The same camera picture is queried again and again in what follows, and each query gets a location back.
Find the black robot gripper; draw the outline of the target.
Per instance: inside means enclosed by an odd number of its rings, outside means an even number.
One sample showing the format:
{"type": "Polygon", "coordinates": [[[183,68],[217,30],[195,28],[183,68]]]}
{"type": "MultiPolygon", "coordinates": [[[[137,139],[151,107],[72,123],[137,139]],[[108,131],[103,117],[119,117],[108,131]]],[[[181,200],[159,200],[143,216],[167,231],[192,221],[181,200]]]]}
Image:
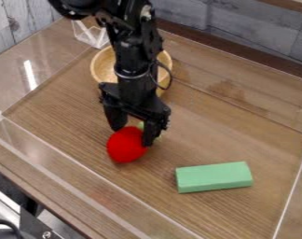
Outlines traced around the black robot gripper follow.
{"type": "Polygon", "coordinates": [[[165,91],[157,80],[157,69],[141,73],[115,70],[116,83],[101,82],[100,102],[109,128],[119,131],[132,116],[143,120],[141,145],[151,147],[160,131],[168,127],[171,109],[161,101],[157,91],[165,91]]]}

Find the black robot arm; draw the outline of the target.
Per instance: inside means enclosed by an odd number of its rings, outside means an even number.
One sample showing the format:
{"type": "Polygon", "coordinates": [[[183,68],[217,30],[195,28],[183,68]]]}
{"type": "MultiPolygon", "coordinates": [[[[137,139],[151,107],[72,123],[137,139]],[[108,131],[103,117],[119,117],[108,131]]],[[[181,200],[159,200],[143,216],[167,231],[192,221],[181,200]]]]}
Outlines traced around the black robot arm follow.
{"type": "Polygon", "coordinates": [[[149,147],[167,129],[171,108],[160,100],[159,60],[163,38],[149,0],[47,0],[61,16],[80,20],[88,16],[105,29],[115,52],[117,81],[99,84],[100,103],[109,128],[119,131],[128,117],[143,121],[141,145],[149,147]]]}

